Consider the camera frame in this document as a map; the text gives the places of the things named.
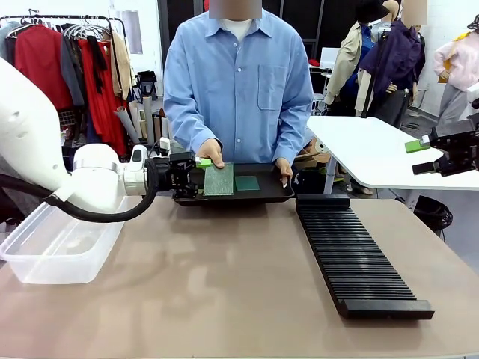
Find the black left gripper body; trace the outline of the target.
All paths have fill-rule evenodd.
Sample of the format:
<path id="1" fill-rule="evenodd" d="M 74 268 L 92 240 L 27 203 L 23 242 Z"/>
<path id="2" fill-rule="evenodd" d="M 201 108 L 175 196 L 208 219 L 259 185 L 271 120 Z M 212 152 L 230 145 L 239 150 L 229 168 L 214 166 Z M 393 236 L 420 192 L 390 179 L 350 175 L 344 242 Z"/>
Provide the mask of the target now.
<path id="1" fill-rule="evenodd" d="M 195 167 L 196 158 L 194 153 L 172 153 L 169 156 L 169 176 L 172 188 L 188 188 L 191 184 L 189 172 Z"/>

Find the person's right hand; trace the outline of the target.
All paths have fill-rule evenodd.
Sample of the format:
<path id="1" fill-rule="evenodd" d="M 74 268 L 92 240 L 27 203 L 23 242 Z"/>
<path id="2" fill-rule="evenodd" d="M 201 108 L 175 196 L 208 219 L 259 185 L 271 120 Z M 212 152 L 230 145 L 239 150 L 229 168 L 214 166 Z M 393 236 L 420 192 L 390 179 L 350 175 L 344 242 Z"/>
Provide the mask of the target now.
<path id="1" fill-rule="evenodd" d="M 202 159 L 210 159 L 217 168 L 222 169 L 225 166 L 222 159 L 222 147 L 215 138 L 204 141 L 196 155 Z"/>

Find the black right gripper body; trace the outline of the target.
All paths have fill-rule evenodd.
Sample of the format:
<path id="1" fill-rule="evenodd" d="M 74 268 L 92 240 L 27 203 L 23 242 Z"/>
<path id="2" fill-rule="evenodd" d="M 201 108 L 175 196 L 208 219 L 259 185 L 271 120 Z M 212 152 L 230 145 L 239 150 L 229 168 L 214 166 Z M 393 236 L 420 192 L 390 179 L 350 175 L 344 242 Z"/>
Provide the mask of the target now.
<path id="1" fill-rule="evenodd" d="M 430 133 L 430 146 L 443 152 L 433 163 L 435 172 L 443 177 L 477 171 L 478 114 L 434 127 Z"/>

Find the person's left hand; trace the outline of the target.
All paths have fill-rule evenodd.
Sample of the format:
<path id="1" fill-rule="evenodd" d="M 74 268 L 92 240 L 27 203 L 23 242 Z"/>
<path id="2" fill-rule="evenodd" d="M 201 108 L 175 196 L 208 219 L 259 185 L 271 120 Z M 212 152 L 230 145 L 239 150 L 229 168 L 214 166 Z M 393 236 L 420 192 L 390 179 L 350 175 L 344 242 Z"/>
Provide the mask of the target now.
<path id="1" fill-rule="evenodd" d="M 275 164 L 281 174 L 282 187 L 286 188 L 293 177 L 293 170 L 291 168 L 291 164 L 285 158 L 276 159 Z"/>

